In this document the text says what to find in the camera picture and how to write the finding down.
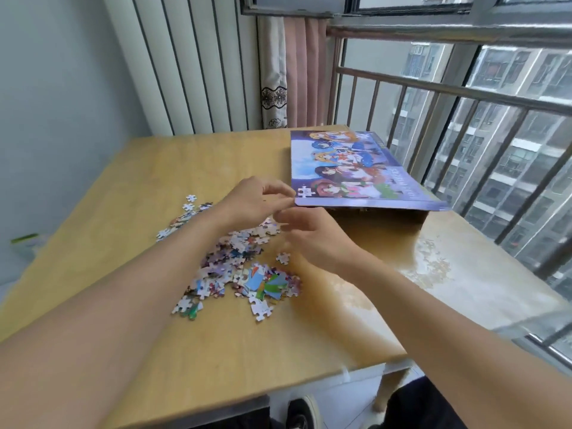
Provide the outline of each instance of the person's right hand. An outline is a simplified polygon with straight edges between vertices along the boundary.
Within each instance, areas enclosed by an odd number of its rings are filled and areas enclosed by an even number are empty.
[[[312,264],[333,273],[361,251],[324,208],[289,208],[274,214],[286,239]]]

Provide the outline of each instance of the person's left hand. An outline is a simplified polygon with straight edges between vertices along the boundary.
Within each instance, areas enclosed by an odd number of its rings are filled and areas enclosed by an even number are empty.
[[[225,231],[260,225],[267,217],[294,206],[296,192],[282,181],[252,176],[243,179],[209,211]]]

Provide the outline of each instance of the puzzle box lid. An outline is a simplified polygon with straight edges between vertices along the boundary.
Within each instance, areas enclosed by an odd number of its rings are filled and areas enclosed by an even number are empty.
[[[418,184],[373,132],[291,131],[298,206],[449,210]]]

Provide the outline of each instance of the pile of puzzle pieces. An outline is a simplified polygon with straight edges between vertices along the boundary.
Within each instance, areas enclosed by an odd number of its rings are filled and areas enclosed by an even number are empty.
[[[179,227],[187,223],[194,215],[212,206],[204,203],[195,210],[195,195],[187,195],[188,203],[183,205],[185,213],[171,221],[167,229],[159,231],[157,242],[168,237]],[[201,262],[192,284],[187,288],[181,300],[172,313],[194,320],[199,310],[203,309],[204,298],[222,297],[225,285],[231,284],[236,297],[247,297],[251,310],[257,315],[256,320],[262,321],[272,314],[274,307],[283,297],[298,296],[301,281],[297,276],[291,276],[284,271],[271,268],[268,265],[252,264],[245,268],[244,263],[251,261],[263,249],[271,236],[280,233],[279,225],[267,218],[261,225],[252,229],[233,231],[219,239],[217,245],[206,254]],[[290,254],[280,253],[276,260],[287,265]]]

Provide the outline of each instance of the black shoe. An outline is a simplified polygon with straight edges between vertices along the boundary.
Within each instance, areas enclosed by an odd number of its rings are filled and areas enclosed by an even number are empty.
[[[287,429],[321,429],[322,421],[318,404],[313,396],[304,396],[288,404]]]

